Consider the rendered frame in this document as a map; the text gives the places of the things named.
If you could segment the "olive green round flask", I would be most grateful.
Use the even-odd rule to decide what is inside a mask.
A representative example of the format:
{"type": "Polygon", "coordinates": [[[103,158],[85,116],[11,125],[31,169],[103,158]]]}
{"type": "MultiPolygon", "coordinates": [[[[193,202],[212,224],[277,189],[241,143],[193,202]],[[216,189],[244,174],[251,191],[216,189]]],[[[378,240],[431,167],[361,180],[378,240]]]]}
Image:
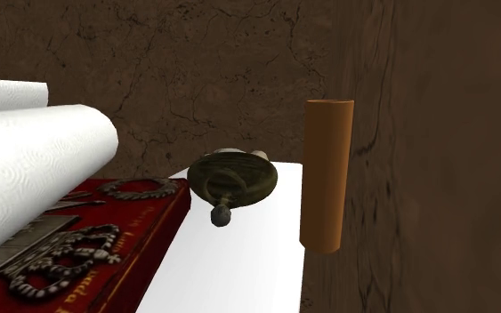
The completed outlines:
{"type": "Polygon", "coordinates": [[[187,171],[190,189],[213,209],[216,227],[230,223],[231,211],[259,203],[278,183],[278,171],[261,150],[220,148],[195,161],[187,171]]]}

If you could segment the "brown cardboard tube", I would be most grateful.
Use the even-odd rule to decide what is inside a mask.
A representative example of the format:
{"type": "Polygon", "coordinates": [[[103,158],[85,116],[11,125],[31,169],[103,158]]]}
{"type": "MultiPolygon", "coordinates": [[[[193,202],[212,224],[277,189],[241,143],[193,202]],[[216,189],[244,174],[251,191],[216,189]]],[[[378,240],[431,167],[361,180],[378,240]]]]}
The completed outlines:
{"type": "Polygon", "coordinates": [[[340,248],[354,102],[304,105],[300,242],[316,253],[340,248]]]}

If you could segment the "red ornate book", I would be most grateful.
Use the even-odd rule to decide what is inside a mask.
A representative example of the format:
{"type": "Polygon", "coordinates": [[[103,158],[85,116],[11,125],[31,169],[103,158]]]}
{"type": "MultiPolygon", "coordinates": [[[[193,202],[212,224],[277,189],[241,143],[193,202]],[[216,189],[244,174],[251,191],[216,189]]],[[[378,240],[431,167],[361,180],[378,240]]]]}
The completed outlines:
{"type": "Polygon", "coordinates": [[[185,179],[83,182],[0,246],[0,313],[135,313],[189,209],[185,179]]]}

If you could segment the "white paper towel roll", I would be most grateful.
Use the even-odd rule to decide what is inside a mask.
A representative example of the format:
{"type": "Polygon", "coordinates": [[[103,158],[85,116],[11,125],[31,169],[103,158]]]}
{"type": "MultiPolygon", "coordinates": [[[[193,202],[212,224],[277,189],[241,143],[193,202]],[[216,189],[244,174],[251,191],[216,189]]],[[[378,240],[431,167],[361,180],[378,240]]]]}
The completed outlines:
{"type": "Polygon", "coordinates": [[[117,152],[98,109],[48,100],[45,83],[0,80],[0,245],[117,152]]]}

